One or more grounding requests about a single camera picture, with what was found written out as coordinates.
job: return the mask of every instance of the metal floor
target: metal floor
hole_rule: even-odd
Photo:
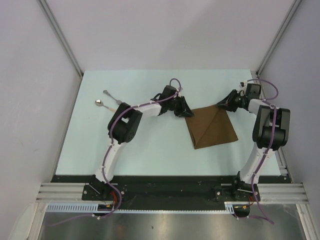
[[[105,219],[81,217],[48,226],[81,213],[47,212],[39,240],[304,240],[296,205],[264,205],[275,222],[236,220],[231,214],[117,213]],[[251,215],[260,215],[256,205]]]

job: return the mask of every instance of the cloth fold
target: cloth fold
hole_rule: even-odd
[[[186,117],[194,149],[206,148],[238,140],[226,110],[216,105],[193,109],[193,117]]]

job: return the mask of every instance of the brown cloth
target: brown cloth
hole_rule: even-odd
[[[186,117],[185,121],[194,149],[232,143],[238,140],[226,110],[212,105],[193,109],[192,112],[194,116]]]

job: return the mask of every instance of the white table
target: white table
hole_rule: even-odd
[[[56,175],[92,175],[102,164],[109,144],[107,125],[113,112],[95,105],[100,99],[118,105],[103,93],[129,105],[148,102],[161,93],[171,78],[178,78],[191,109],[213,105],[251,79],[247,69],[228,70],[105,70],[86,71],[72,113]],[[124,148],[115,175],[219,176],[236,175],[252,148],[256,116],[244,109],[228,112],[238,141],[194,150],[184,118],[167,112],[140,122],[135,138]],[[262,175],[278,176],[276,157]]]

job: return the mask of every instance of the wall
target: wall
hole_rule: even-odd
[[[1,1],[1,240],[49,180],[79,84],[37,1]]]
[[[320,1],[304,1],[262,73],[279,88],[278,106],[291,110],[290,135],[284,150],[294,180],[303,182],[320,223]],[[274,93],[266,88],[267,95]]]
[[[256,70],[292,3],[48,0],[85,70]]]

